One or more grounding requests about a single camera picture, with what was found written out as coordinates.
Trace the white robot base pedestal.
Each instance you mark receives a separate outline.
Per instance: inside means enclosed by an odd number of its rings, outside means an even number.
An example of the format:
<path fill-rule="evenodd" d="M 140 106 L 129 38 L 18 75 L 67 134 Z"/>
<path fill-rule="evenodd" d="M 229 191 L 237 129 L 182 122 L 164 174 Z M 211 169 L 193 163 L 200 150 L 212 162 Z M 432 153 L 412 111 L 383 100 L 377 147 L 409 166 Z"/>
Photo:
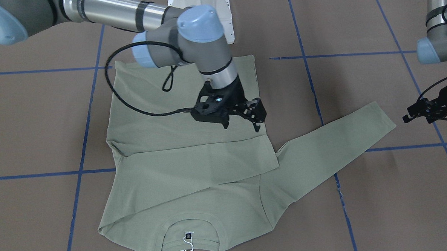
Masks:
<path fill-rule="evenodd" d="M 180 35 L 190 42 L 209 43 L 222 36 L 235 41 L 230 0 L 168 0 L 168 5 L 188 8 L 178 18 Z"/>

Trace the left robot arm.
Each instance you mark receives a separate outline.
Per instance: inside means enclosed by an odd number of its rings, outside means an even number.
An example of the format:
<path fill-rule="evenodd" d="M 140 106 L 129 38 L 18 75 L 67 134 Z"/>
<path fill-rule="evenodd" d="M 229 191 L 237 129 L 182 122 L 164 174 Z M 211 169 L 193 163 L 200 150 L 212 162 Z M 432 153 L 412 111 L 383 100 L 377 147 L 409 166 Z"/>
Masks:
<path fill-rule="evenodd" d="M 447 62 L 447 0 L 428 0 L 425 22 L 426 36 L 417 43 L 419 63 L 426 65 Z M 409 123 L 418 117 L 425 117 L 430 124 L 447 121 L 447 85 L 433 100 L 424 98 L 421 94 L 407 108 L 403 121 Z"/>

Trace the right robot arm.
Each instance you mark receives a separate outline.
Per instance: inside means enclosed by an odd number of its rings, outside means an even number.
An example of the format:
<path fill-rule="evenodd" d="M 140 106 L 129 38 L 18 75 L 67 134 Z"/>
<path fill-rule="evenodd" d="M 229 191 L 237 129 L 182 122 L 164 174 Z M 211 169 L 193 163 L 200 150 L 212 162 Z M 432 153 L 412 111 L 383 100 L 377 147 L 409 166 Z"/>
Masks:
<path fill-rule="evenodd" d="M 11 45 L 64 22 L 90 22 L 135 32 L 132 43 L 114 51 L 132 50 L 145 68 L 169 66 L 173 78 L 177 67 L 195 64 L 204 84 L 192 108 L 151 113 L 127 103 L 104 75 L 111 91 L 126 107 L 147 116 L 190 113 L 194 120 L 222 124 L 237 115 L 260 131 L 267 112 L 260 98 L 248 100 L 234 63 L 224 27 L 211 5 L 185 8 L 162 6 L 142 0 L 0 0 L 0 45 Z"/>

